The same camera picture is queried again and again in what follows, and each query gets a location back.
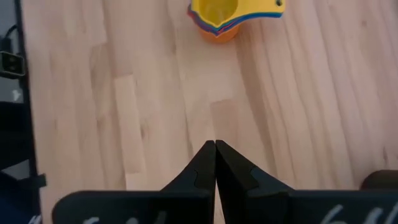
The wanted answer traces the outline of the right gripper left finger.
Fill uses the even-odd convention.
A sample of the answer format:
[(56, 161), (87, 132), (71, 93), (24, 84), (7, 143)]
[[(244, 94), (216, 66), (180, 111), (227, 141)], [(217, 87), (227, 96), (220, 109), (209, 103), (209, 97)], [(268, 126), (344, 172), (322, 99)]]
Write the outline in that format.
[(213, 224), (216, 144), (206, 141), (161, 190), (82, 190), (61, 198), (53, 224)]

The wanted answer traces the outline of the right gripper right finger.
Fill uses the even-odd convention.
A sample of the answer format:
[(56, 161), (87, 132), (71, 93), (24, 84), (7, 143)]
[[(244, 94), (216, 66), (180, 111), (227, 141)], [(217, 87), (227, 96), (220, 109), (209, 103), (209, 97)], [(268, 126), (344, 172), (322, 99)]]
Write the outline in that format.
[(296, 190), (216, 141), (226, 224), (398, 224), (398, 190)]

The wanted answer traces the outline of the orange measuring cup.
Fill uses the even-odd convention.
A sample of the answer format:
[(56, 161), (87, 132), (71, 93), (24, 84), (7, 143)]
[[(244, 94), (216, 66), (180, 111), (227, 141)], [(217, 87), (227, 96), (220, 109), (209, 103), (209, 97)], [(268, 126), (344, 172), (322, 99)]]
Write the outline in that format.
[(207, 32), (201, 28), (199, 28), (198, 31), (199, 31), (201, 37), (205, 41), (214, 43), (214, 44), (224, 44), (224, 43), (227, 43), (230, 40), (234, 39), (234, 37), (239, 32), (239, 28), (240, 28), (240, 26), (234, 26), (230, 30), (225, 31), (225, 32), (221, 33), (220, 35), (214, 35), (213, 33)]

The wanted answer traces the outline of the red measuring cup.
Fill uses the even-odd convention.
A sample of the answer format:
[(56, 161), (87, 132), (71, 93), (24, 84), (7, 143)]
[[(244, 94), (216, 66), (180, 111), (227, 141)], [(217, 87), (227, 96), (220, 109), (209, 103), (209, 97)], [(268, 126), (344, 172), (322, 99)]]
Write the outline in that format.
[(231, 22), (227, 22), (226, 24), (222, 25), (219, 28), (216, 28), (208, 23), (206, 23), (205, 21), (203, 21), (199, 15), (194, 12), (194, 11), (188, 11), (187, 14), (193, 19), (194, 23), (201, 29), (207, 31), (207, 32), (211, 32), (214, 35), (220, 35), (221, 33), (230, 30), (231, 28), (233, 28), (234, 26), (238, 26), (240, 25), (241, 21), (239, 20), (232, 20)]

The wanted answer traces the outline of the light blue measuring cup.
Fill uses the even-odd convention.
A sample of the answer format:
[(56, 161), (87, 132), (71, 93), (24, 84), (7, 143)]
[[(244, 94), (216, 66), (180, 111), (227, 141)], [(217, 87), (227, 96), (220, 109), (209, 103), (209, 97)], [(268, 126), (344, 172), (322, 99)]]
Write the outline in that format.
[[(193, 11), (193, 10), (191, 10), (191, 5), (188, 6), (187, 12), (188, 11)], [(255, 12), (255, 13), (250, 13), (250, 14), (246, 14), (246, 15), (243, 15), (243, 16), (239, 16), (239, 17), (237, 17), (235, 19), (231, 19), (231, 20), (229, 20), (227, 22), (231, 22), (232, 20), (236, 20), (236, 19), (241, 21), (241, 22), (243, 22), (245, 20), (254, 19), (254, 18), (257, 18), (257, 17), (275, 17), (275, 18), (278, 18), (278, 17), (281, 17), (281, 16), (282, 16), (282, 12)]]

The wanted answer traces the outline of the yellow measuring cup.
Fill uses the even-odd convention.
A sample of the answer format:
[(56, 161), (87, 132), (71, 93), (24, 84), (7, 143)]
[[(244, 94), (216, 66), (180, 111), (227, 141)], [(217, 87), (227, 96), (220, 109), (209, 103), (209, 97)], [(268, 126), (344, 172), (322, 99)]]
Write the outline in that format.
[(203, 21), (220, 27), (231, 19), (250, 13), (284, 13), (287, 0), (191, 0), (190, 4)]

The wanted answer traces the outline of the black frame clamp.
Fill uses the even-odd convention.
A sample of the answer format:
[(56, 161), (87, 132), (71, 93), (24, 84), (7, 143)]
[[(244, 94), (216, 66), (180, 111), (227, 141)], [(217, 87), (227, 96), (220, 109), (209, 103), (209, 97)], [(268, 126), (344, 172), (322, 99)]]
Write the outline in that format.
[(32, 176), (30, 178), (30, 186), (35, 189), (40, 189), (47, 186), (47, 179), (45, 174)]

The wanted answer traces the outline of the black aluminium table frame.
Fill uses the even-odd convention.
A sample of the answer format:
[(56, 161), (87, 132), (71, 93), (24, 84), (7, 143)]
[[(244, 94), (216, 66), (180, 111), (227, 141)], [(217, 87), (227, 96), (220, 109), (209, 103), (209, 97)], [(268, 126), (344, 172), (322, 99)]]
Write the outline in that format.
[(23, 106), (24, 106), (24, 124), (27, 131), (28, 153), (29, 153), (29, 177), (27, 178), (28, 189), (32, 192), (32, 208), (34, 214), (29, 220), (28, 224), (43, 224), (41, 205), (40, 205), (40, 190), (34, 187), (35, 179), (38, 178), (37, 162), (35, 154), (34, 143), (34, 129), (32, 126), (32, 110), (30, 105), (30, 88), (29, 88), (29, 66), (27, 61), (27, 54), (25, 49), (25, 35), (24, 22), (22, 14), (22, 0), (14, 0), (16, 24), (17, 24), (17, 39), (19, 47), (19, 55), (24, 59), (25, 75), (19, 80), (19, 84), (23, 92)]

